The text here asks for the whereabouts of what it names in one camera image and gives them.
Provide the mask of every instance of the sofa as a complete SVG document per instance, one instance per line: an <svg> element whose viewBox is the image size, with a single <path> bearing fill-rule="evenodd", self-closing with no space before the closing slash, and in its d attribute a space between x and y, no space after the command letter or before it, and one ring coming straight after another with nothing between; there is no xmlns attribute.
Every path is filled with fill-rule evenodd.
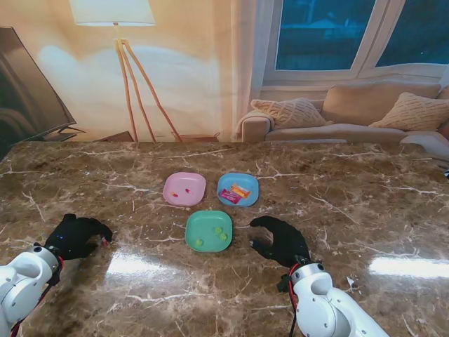
<svg viewBox="0 0 449 337"><path fill-rule="evenodd" d="M270 118L258 114L242 121L241 139L249 143L262 141L415 143L423 146L435 157L449 159L449 140L442 135L444 132L441 130L407 132L394 128L368 126L383 119L400 94L405 92L425 98L449 99L449 88L441 90L440 84L433 83L384 80L339 84L329 89L325 100L311 100L321 116L333 124L313 128L273 130Z"/></svg>

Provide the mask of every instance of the small plate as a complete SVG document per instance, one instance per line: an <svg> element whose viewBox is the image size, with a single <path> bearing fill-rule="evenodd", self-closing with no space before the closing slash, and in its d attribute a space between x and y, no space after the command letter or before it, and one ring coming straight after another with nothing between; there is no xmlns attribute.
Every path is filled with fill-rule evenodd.
<svg viewBox="0 0 449 337"><path fill-rule="evenodd" d="M193 213L185 226L185 241L194 251L216 253L232 240L232 220L221 211Z"/></svg>
<svg viewBox="0 0 449 337"><path fill-rule="evenodd" d="M237 184L251 192L248 198L241 198L237 204L233 204L229 200L221 198L220 193L223 189L231 190L231 186ZM251 174L246 173L226 173L218 181L217 195L220 201L228 206L249 207L259 199L259 182Z"/></svg>
<svg viewBox="0 0 449 337"><path fill-rule="evenodd" d="M168 177L163 187L163 198L172 205L194 206L204 196L206 179L197 173L178 172Z"/></svg>

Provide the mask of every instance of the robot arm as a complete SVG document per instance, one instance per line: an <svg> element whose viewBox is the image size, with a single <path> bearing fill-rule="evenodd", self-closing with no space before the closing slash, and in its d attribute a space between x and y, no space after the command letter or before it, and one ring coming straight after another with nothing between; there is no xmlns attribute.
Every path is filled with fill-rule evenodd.
<svg viewBox="0 0 449 337"><path fill-rule="evenodd" d="M385 331L347 293L333 287L320 263L292 274L293 291L300 299L297 324L308 337L388 337Z"/></svg>
<svg viewBox="0 0 449 337"><path fill-rule="evenodd" d="M0 337L7 337L16 322L37 306L43 286L60 271L48 249L35 246L0 266Z"/></svg>

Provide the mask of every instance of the black glove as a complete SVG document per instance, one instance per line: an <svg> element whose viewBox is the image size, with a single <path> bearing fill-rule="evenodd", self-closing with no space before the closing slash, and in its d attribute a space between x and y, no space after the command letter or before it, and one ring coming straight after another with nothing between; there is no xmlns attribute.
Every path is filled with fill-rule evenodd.
<svg viewBox="0 0 449 337"><path fill-rule="evenodd" d="M310 260L309 249L301 232L285 221L272 216L261 216L250 222L251 227L265 227L273 233L273 244L268 246L253 240L251 246L261 256L275 260L285 267L296 263L295 255Z"/></svg>
<svg viewBox="0 0 449 337"><path fill-rule="evenodd" d="M101 235L106 241L112 241L112 231L100 221L66 214L48 237L45 247L64 260L86 258L97 248L97 244L87 243L94 235Z"/></svg>

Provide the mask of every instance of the candy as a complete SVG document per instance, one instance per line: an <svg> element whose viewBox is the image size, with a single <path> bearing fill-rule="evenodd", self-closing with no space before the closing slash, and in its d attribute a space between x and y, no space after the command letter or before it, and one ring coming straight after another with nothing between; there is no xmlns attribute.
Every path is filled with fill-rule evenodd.
<svg viewBox="0 0 449 337"><path fill-rule="evenodd" d="M241 186L238 186L237 184L233 184L231 186L231 190L232 190L232 192L237 193L238 195L240 195L244 199L248 198L248 196L251 194L250 191L244 189Z"/></svg>
<svg viewBox="0 0 449 337"><path fill-rule="evenodd" d="M233 204L237 204L241 199L240 195L226 189L223 189L223 191L221 191L220 196L223 199L229 200Z"/></svg>

